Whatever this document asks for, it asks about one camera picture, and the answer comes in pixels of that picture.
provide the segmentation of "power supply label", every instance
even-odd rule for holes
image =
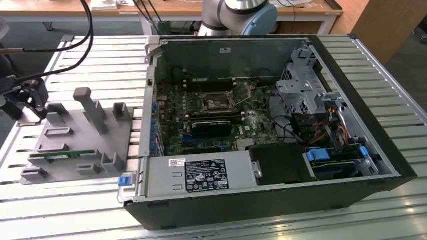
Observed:
[[[185,190],[198,193],[230,189],[226,160],[185,162]]]

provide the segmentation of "slotted metal table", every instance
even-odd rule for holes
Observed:
[[[117,178],[19,184],[43,126],[15,127],[0,151],[0,239],[427,238],[427,115],[358,39],[346,35],[319,37],[411,163],[418,179],[346,209],[147,231],[117,202]],[[69,46],[81,38],[63,41],[59,47]],[[115,102],[136,108],[128,171],[137,168],[147,70],[144,43],[144,36],[97,36],[83,65],[45,79],[49,103],[63,103],[68,109],[81,108],[72,97],[76,87],[89,87],[92,98],[100,100],[105,108]],[[85,49],[83,45],[56,53],[47,71],[71,66]],[[324,78],[336,89],[326,73]]]

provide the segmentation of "motherboard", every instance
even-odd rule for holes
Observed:
[[[159,82],[156,99],[164,155],[244,151],[279,141],[266,109],[270,86],[254,78]]]

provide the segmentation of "sticker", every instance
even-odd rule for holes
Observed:
[[[231,47],[222,47],[219,49],[220,54],[231,54],[232,53],[232,48]]]
[[[189,161],[184,165],[188,193],[230,189],[224,159]]]
[[[137,15],[137,12],[131,12],[131,11],[121,11],[119,12],[119,15]]]
[[[169,159],[168,166],[169,167],[183,167],[185,163],[185,158]]]
[[[45,157],[45,160],[60,160],[60,159],[69,159],[69,157],[67,155]]]

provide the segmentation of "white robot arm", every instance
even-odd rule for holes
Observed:
[[[267,35],[278,9],[268,0],[204,0],[199,36]]]

